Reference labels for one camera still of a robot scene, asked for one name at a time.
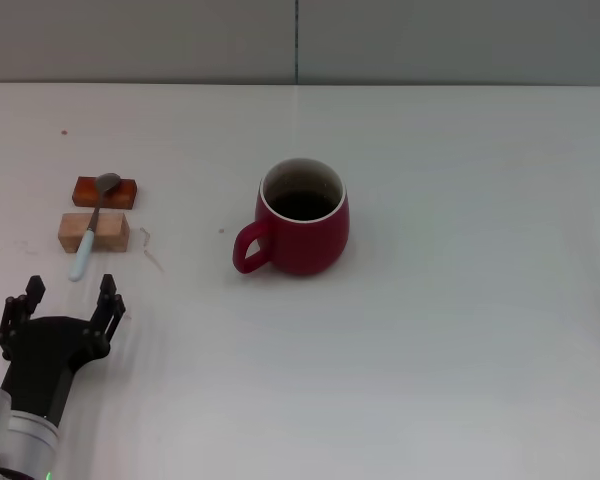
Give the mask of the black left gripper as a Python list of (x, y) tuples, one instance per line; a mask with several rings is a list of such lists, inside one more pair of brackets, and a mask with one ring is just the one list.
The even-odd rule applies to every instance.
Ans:
[(24, 294), (5, 300), (0, 347), (9, 367), (1, 389), (10, 395), (13, 410), (58, 426), (77, 371), (109, 354), (126, 306), (113, 275), (105, 274), (90, 321), (67, 316), (29, 320), (45, 291), (42, 278), (34, 275)]

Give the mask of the spoon with light blue handle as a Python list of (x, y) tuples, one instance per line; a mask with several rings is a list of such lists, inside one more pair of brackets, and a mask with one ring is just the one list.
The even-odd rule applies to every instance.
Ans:
[(107, 193), (113, 191), (121, 182), (121, 177), (115, 173), (106, 173), (98, 176), (95, 179), (95, 188), (97, 193), (97, 201), (94, 211), (91, 215), (88, 227), (81, 239), (80, 245), (76, 252), (76, 258), (69, 272), (69, 280), (77, 282), (84, 276), (89, 255), (92, 251), (95, 230), (97, 228), (99, 212), (102, 207), (104, 198)]

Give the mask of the red ceramic coffee cup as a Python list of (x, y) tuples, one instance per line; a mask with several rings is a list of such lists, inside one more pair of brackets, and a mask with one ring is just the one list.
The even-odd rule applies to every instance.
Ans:
[(242, 274), (267, 263), (287, 274), (318, 274), (343, 253), (349, 227), (339, 175), (317, 160), (284, 160), (260, 182), (254, 221), (235, 239), (233, 264)]

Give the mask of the light wooden block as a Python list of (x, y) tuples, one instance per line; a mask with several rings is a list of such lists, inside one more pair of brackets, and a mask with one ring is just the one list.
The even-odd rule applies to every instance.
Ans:
[[(89, 213), (65, 213), (58, 229), (58, 240), (66, 253), (76, 253), (86, 232)], [(92, 245), (94, 252), (127, 251), (130, 227), (124, 213), (100, 213)]]

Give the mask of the dark red wooden block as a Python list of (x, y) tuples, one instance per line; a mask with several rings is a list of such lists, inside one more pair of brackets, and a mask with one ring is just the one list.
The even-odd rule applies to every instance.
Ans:
[[(80, 176), (75, 184), (72, 201), (77, 207), (95, 207), (98, 201), (96, 178)], [(131, 210), (134, 206), (138, 188), (133, 179), (122, 179), (117, 187), (106, 193), (102, 208)]]

